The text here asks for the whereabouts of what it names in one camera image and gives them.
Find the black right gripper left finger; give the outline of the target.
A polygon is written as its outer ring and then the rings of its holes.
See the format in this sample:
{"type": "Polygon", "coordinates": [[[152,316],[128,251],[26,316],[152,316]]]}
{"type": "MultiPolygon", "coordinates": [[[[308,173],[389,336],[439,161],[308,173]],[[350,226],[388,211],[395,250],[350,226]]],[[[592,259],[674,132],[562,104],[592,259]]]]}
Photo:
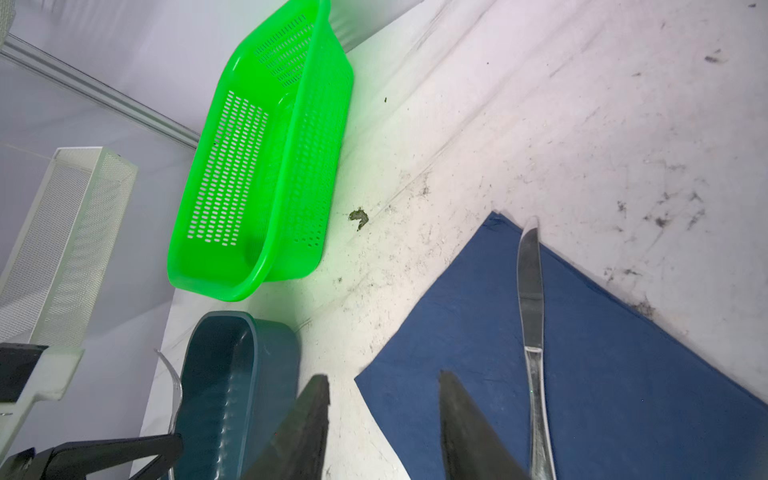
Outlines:
{"type": "Polygon", "coordinates": [[[321,479],[329,429],[329,381],[314,375],[241,479],[321,479]]]}

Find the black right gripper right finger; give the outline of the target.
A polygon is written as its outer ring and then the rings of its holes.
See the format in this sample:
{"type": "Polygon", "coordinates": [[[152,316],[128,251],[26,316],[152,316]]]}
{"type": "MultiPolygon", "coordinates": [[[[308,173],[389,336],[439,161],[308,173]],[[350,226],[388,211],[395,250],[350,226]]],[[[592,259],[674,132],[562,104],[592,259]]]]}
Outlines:
{"type": "Polygon", "coordinates": [[[439,375],[439,410],[446,479],[529,479],[450,371],[439,375]]]}

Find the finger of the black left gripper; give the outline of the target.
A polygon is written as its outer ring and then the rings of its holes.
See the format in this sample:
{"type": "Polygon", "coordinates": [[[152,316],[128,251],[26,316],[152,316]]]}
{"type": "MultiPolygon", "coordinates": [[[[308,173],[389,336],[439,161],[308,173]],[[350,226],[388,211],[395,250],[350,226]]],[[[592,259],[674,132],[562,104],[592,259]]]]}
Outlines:
{"type": "Polygon", "coordinates": [[[88,475],[150,457],[133,477],[165,479],[183,453],[180,434],[128,439],[68,442],[38,452],[10,456],[1,466],[3,479],[85,479],[88,475]]]}

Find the silver table knife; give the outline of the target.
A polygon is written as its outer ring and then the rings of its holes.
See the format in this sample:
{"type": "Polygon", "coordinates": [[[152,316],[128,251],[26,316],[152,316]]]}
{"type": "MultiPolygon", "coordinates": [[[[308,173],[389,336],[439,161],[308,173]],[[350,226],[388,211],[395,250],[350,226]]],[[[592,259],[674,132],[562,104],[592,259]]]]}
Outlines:
{"type": "Polygon", "coordinates": [[[556,479],[544,380],[544,291],[539,219],[526,222],[517,253],[517,293],[530,399],[530,476],[556,479]]]}

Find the dark teal plastic tray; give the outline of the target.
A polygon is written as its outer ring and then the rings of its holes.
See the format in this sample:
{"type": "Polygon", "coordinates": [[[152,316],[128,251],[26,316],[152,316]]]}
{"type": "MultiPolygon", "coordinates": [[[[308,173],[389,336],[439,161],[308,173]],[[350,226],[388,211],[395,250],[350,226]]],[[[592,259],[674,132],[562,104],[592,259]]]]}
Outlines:
{"type": "Polygon", "coordinates": [[[297,396],[293,330],[241,311],[214,311],[187,346],[176,422],[178,479],[238,479],[270,442],[297,396]]]}

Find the dark blue paper napkin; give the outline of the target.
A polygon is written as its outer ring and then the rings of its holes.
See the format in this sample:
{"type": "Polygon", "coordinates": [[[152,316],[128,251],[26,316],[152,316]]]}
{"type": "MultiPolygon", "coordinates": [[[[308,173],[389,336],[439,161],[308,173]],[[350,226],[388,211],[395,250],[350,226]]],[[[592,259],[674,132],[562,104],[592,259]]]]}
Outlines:
{"type": "MultiPolygon", "coordinates": [[[[489,215],[357,376],[410,477],[444,475],[438,376],[455,373],[522,465],[529,393],[516,257],[489,215]]],[[[544,377],[561,479],[763,479],[767,406],[549,249],[544,377]]]]}

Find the green plastic perforated basket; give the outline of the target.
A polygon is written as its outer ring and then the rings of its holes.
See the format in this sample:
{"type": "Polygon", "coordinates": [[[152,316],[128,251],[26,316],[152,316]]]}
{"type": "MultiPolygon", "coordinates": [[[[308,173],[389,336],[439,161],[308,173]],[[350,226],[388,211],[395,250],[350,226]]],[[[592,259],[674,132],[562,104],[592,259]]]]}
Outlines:
{"type": "Polygon", "coordinates": [[[170,238],[178,289],[237,302],[318,266],[354,71],[327,1],[289,1],[234,50],[170,238]]]}

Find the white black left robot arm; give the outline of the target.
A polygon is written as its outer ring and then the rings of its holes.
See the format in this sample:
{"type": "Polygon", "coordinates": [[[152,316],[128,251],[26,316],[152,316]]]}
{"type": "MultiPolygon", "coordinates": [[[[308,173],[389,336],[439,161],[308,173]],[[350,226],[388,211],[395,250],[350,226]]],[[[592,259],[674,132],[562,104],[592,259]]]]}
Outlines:
{"type": "Polygon", "coordinates": [[[67,442],[47,450],[34,448],[9,454],[11,444],[35,403],[63,398],[83,350],[34,344],[1,345],[1,477],[3,479],[85,479],[89,475],[143,458],[151,461],[135,479],[173,479],[183,453],[175,422],[183,397],[174,382],[172,418],[166,434],[108,440],[67,442]]]}

